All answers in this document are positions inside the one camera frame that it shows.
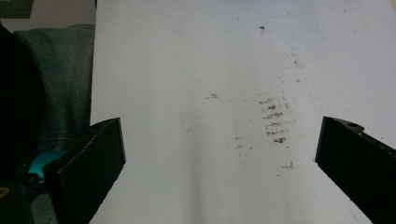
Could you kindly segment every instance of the white surface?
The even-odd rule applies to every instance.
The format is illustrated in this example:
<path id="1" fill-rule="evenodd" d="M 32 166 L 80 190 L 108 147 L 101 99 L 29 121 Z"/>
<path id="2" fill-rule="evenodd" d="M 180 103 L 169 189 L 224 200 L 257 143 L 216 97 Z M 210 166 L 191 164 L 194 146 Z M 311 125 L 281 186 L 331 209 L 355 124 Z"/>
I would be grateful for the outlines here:
<path id="1" fill-rule="evenodd" d="M 121 117 L 127 164 L 92 223 L 370 223 L 313 159 L 324 115 L 396 146 L 388 0 L 101 1 L 96 21 L 92 123 Z"/>
<path id="2" fill-rule="evenodd" d="M 35 0 L 29 19 L 0 19 L 10 31 L 35 28 L 64 28 L 74 24 L 95 24 L 93 0 Z"/>

